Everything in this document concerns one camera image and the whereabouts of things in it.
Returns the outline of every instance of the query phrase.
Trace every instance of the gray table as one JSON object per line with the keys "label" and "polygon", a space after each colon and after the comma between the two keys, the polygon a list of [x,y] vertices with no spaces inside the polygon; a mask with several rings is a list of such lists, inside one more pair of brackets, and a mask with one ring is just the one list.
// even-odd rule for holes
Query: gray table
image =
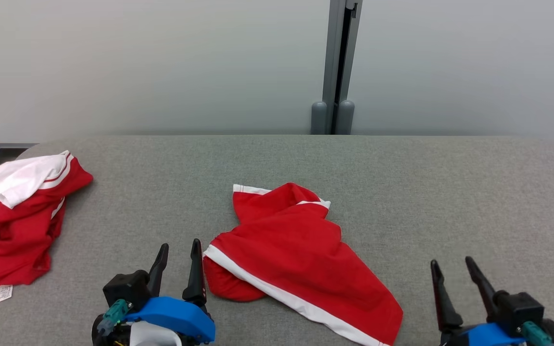
{"label": "gray table", "polygon": [[[0,303],[0,345],[88,345],[117,273],[149,269],[170,244],[162,294],[180,297],[194,237],[237,225],[234,183],[296,182],[332,201],[328,218],[392,291],[398,346],[438,343],[429,261],[466,322],[484,308],[464,257],[496,289],[528,291],[554,319],[554,144],[505,137],[104,136],[35,146],[77,156],[95,181],[68,199],[52,270]],[[349,345],[271,298],[209,294],[218,346]]]}

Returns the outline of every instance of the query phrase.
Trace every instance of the white trim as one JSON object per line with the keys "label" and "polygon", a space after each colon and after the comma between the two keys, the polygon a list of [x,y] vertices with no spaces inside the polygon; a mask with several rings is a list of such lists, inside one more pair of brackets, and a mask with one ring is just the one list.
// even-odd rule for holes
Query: white trim
{"label": "white trim", "polygon": [[59,175],[59,177],[57,177],[57,179],[52,180],[50,182],[43,182],[39,187],[40,190],[44,190],[46,188],[53,188],[59,185],[68,176],[68,173],[70,173],[70,168],[72,165],[72,160],[74,159],[74,155],[71,155],[70,152],[67,150],[59,155],[68,155],[63,172],[61,172],[61,174]]}
{"label": "white trim", "polygon": [[[267,190],[265,188],[244,186],[244,185],[239,185],[239,184],[234,184],[232,186],[232,192],[233,193],[235,193],[235,192],[244,192],[244,193],[253,193],[255,195],[266,195],[270,191],[271,190]],[[314,203],[314,204],[318,204],[320,206],[323,206],[326,209],[330,209],[330,201],[325,201],[321,198],[319,198],[319,202],[317,202],[317,201],[300,201],[300,202],[297,203],[297,205],[305,204],[305,203]]]}
{"label": "white trim", "polygon": [[213,260],[225,270],[228,270],[237,278],[247,281],[249,284],[253,285],[253,287],[256,287],[260,291],[268,294],[276,300],[279,300],[283,304],[286,304],[288,307],[294,309],[309,320],[319,322],[327,326],[342,337],[345,337],[365,346],[389,346],[388,344],[384,344],[379,340],[374,339],[373,337],[360,331],[360,329],[357,329],[344,320],[334,317],[325,310],[313,304],[310,304],[309,302],[306,302],[305,300],[295,296],[294,294],[284,291],[283,289],[275,285],[272,285],[266,281],[262,281],[259,278],[253,276],[252,274],[241,268],[239,265],[237,265],[228,256],[226,256],[220,249],[216,248],[213,245],[209,245],[207,250],[204,252],[204,255]]}
{"label": "white trim", "polygon": [[59,210],[61,209],[61,207],[63,206],[63,202],[65,202],[65,197],[63,197],[61,199],[61,202],[59,202],[59,206],[57,206],[55,208],[55,210],[52,211],[52,213],[50,214],[50,219],[52,220],[53,217],[55,217],[55,215],[57,215],[57,212],[59,212]]}
{"label": "white trim", "polygon": [[232,186],[232,192],[244,192],[244,193],[255,193],[256,195],[266,195],[270,191],[271,190],[267,190],[265,188],[244,186],[239,184],[234,184]]}

